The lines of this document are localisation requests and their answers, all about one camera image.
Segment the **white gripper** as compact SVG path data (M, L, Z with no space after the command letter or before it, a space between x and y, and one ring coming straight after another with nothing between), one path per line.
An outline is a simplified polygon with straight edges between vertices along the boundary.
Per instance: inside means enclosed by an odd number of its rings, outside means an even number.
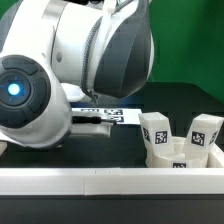
M79 137L109 137L111 128L116 124L116 121L100 116L73 116L71 135Z

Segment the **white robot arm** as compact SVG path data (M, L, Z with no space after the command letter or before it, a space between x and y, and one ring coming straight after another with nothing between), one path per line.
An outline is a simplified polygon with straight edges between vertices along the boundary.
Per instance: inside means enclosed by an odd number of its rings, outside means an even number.
M0 141L48 148L70 135L109 135L106 113L71 105L145 84L150 2L17 0L0 18Z

